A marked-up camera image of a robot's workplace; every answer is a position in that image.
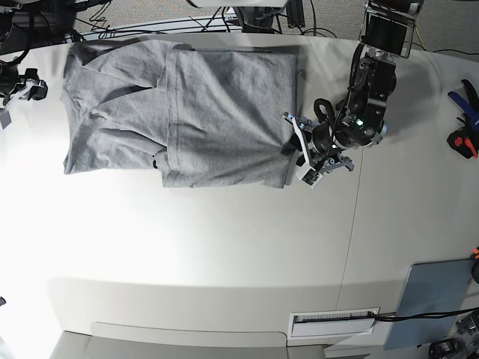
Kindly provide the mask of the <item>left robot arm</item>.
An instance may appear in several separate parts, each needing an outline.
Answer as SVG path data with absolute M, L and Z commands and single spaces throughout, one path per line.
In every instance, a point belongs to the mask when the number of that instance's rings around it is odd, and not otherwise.
M 422 1 L 367 1 L 346 96 L 337 105 L 316 99 L 313 120 L 283 114 L 293 134 L 282 152 L 299 152 L 296 175 L 310 187 L 338 168 L 353 170 L 345 150 L 377 145 L 384 138 L 387 101 L 397 84 L 396 60 L 409 57 L 423 6 Z

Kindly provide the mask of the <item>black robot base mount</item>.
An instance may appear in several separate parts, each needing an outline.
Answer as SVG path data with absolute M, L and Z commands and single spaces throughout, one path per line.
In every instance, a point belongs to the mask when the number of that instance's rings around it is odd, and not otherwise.
M 281 29 L 274 28 L 286 7 L 233 7 L 234 18 L 225 19 L 226 26 L 239 26 L 243 33 L 281 34 Z

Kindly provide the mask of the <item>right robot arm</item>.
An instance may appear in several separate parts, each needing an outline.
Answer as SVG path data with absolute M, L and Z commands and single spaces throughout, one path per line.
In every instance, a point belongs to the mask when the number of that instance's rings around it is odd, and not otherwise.
M 27 68 L 23 74 L 18 70 L 34 42 L 35 13 L 31 10 L 33 3 L 36 1 L 1 1 L 1 53 L 6 54 L 15 49 L 8 44 L 15 25 L 15 15 L 23 11 L 25 6 L 28 14 L 28 25 L 20 27 L 24 32 L 23 51 L 9 61 L 1 60 L 1 130 L 11 124 L 10 110 L 19 101 L 39 101 L 48 94 L 47 83 L 39 77 L 36 68 Z

